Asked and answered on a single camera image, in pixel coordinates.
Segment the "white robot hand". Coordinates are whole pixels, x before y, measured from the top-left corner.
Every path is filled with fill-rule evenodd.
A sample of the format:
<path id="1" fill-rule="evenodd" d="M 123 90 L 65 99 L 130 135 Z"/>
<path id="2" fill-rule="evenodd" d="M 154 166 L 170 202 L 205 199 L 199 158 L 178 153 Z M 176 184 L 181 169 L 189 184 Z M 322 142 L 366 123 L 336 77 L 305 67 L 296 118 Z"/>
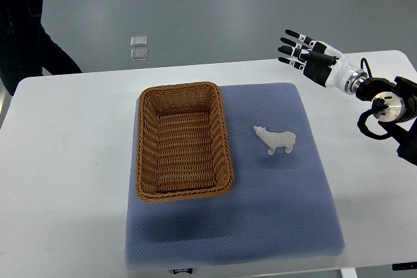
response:
<path id="1" fill-rule="evenodd" d="M 299 60 L 305 60 L 309 47 L 311 50 L 335 58 L 331 65 L 324 65 L 314 61 L 306 61 L 306 65 L 296 59 L 279 57 L 281 63 L 303 70 L 303 74 L 322 87 L 335 87 L 346 94 L 354 94 L 356 89 L 366 79 L 366 72 L 353 66 L 347 56 L 321 41 L 315 41 L 307 35 L 286 29 L 285 33 L 294 39 L 281 37 L 286 46 L 280 46 L 278 51 Z"/>

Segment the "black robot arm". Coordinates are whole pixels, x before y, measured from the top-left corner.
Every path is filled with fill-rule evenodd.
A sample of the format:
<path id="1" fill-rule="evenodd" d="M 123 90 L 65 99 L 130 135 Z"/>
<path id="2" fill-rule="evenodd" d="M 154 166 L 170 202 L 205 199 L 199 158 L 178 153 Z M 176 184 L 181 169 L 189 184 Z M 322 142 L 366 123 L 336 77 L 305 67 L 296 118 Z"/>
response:
<path id="1" fill-rule="evenodd" d="M 357 126 L 366 137 L 395 139 L 397 155 L 416 165 L 416 83 L 397 76 L 391 82 L 375 77 L 365 57 L 360 66 L 352 65 L 347 56 L 331 45 L 287 29 L 287 38 L 278 51 L 278 60 L 288 64 L 322 87 L 335 87 L 359 100 L 371 102 Z"/>

